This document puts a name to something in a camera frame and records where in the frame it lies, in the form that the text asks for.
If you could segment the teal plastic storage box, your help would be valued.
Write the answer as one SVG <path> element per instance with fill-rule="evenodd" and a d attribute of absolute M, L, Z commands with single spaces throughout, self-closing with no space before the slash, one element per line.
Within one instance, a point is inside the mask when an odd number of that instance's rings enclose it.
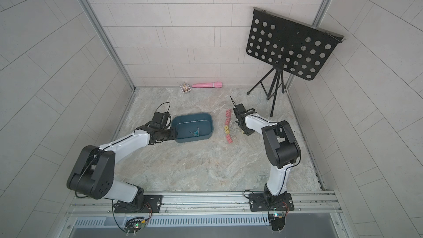
<path fill-rule="evenodd" d="M 171 127 L 176 130 L 177 143 L 187 143 L 210 139 L 213 134 L 213 119 L 209 113 L 193 113 L 177 116 L 172 120 Z M 199 128 L 199 137 L 194 137 L 191 132 Z"/>

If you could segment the teal binder clip large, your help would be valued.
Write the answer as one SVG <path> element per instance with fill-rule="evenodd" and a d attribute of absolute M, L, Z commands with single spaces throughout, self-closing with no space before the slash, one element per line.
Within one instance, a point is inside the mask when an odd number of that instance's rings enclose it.
<path fill-rule="evenodd" d="M 196 131 L 191 132 L 191 134 L 192 134 L 194 137 L 199 137 L 199 136 L 200 136 L 200 134 L 199 134 L 199 128 L 197 128 L 197 130 L 196 130 Z"/>

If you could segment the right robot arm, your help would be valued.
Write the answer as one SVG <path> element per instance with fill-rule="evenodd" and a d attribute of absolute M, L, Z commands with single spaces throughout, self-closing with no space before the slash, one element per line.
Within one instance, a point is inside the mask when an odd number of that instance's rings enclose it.
<path fill-rule="evenodd" d="M 264 196 L 271 202 L 286 193 L 290 169 L 301 161 L 297 139 L 287 121 L 267 120 L 254 109 L 246 110 L 243 104 L 236 105 L 233 111 L 236 123 L 245 135 L 257 132 L 263 137 L 265 153 L 272 165 Z"/>

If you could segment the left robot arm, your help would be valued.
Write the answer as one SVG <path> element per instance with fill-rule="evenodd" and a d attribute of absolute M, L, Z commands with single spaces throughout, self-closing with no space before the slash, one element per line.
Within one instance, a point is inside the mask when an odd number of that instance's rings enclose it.
<path fill-rule="evenodd" d="M 111 143 L 84 147 L 70 172 L 67 188 L 93 199 L 115 200 L 115 212 L 140 212 L 145 208 L 144 189 L 115 180 L 115 165 L 134 151 L 176 139 L 173 127 L 143 125 Z"/>

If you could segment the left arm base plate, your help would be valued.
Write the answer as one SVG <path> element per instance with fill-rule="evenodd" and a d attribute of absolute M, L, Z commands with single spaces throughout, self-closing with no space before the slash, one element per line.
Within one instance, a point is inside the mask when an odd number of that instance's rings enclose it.
<path fill-rule="evenodd" d="M 113 205 L 114 213 L 158 213 L 160 212 L 163 195 L 137 196 L 131 203 L 118 201 Z"/>

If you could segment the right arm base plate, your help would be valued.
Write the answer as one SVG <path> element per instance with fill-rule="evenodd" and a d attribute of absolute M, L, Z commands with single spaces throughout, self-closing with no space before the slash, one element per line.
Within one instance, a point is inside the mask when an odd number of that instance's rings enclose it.
<path fill-rule="evenodd" d="M 278 196 L 271 196 L 265 193 L 251 193 L 248 198 L 252 212 L 291 212 L 295 210 L 292 196 L 286 191 Z"/>

